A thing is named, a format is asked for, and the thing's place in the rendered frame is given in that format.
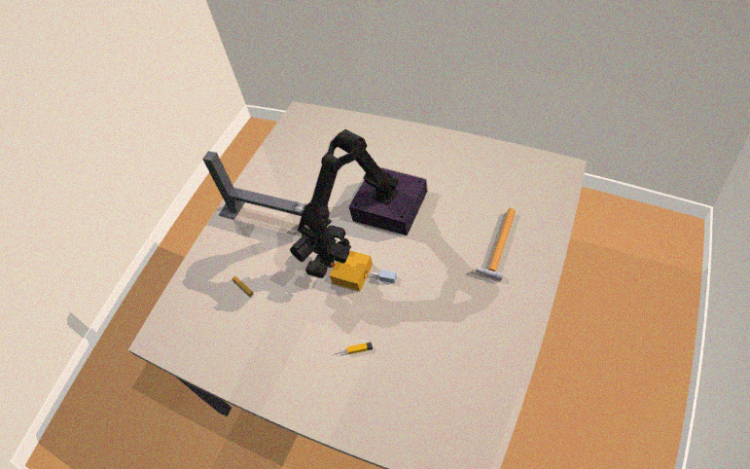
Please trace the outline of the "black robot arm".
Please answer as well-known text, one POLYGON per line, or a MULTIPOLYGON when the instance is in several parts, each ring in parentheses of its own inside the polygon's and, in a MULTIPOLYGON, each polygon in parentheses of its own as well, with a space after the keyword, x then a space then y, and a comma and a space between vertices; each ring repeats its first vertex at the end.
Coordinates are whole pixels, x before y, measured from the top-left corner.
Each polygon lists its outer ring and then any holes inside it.
MULTIPOLYGON (((332 221, 329 219, 328 201, 337 173, 343 165, 356 161, 365 170, 363 179, 375 187, 374 199, 389 204, 398 194, 396 186, 399 179, 378 167, 366 148, 365 138, 348 129, 340 132, 330 143, 328 152, 322 158, 322 167, 312 200, 305 206, 302 214, 298 231, 303 236, 290 248, 290 252, 300 262, 303 263, 309 257, 316 249, 316 245, 323 245, 330 239, 327 226, 332 221), (334 153, 338 146, 348 154, 337 159, 334 153)), ((351 248, 349 240, 343 238, 335 243, 332 239, 331 243, 330 248, 326 250, 327 261, 333 259, 344 264, 351 248)))

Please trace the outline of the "brown rectangular bar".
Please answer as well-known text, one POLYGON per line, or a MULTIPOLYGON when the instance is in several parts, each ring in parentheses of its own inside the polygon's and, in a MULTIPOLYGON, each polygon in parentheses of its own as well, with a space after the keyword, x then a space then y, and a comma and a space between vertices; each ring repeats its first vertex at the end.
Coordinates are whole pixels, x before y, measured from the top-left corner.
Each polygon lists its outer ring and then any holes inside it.
POLYGON ((254 294, 254 292, 246 286, 241 280, 239 280, 236 276, 232 278, 232 280, 238 284, 243 291, 245 291, 250 297, 254 294))

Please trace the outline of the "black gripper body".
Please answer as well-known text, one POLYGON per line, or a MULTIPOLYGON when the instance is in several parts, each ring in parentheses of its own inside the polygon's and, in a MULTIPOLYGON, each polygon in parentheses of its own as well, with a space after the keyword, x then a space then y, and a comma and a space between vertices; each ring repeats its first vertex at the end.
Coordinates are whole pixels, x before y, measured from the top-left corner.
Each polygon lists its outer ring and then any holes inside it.
POLYGON ((346 233, 343 228, 336 227, 336 226, 328 226, 328 232, 330 235, 330 239, 327 243, 323 245, 316 245, 316 249, 313 251, 313 253, 318 254, 316 259, 314 261, 310 261, 306 272, 308 275, 315 276, 317 278, 324 278, 326 272, 327 272, 327 266, 330 261, 327 261, 326 259, 326 250, 330 248, 332 239, 334 242, 336 242, 335 237, 339 238, 339 240, 342 240, 346 233))

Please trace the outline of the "yellow screwdriver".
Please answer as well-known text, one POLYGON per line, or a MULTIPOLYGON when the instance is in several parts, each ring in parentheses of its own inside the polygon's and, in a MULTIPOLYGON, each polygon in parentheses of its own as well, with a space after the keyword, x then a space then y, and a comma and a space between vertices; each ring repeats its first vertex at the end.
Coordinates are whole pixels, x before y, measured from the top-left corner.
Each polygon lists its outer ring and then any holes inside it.
POLYGON ((345 351, 348 351, 349 354, 352 354, 352 353, 365 351, 365 350, 373 350, 373 347, 372 347, 372 343, 362 343, 362 344, 350 346, 347 349, 348 350, 345 350, 345 351))

